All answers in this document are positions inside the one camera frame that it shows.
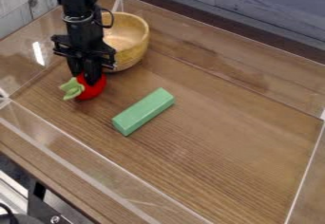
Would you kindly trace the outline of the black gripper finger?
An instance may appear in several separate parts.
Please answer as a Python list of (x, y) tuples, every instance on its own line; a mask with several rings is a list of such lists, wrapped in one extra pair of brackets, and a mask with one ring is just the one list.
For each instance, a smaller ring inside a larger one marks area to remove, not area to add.
[(101, 77), (101, 64), (92, 61), (84, 61), (84, 78), (89, 85), (95, 85)]
[(68, 68), (73, 77), (76, 77), (84, 70), (83, 60), (80, 58), (67, 59)]

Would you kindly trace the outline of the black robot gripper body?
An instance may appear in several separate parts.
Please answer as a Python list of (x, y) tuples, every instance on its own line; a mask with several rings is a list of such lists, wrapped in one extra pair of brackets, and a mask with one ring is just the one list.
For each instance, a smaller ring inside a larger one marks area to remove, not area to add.
[(101, 22), (99, 18), (71, 20), (63, 18), (67, 34), (55, 34), (51, 40), (55, 44), (53, 53), (65, 58), (92, 60), (115, 68), (115, 49), (103, 41), (104, 29), (112, 28), (113, 21)]

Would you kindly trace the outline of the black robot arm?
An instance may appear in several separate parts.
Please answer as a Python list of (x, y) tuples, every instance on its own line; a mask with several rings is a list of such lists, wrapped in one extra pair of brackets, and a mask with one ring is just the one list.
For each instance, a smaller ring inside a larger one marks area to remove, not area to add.
[(73, 76), (81, 75), (95, 85), (103, 67), (115, 68), (115, 48), (104, 42), (104, 29), (113, 26), (115, 18), (97, 0), (57, 0), (63, 7), (65, 34), (55, 34), (53, 53), (67, 60)]

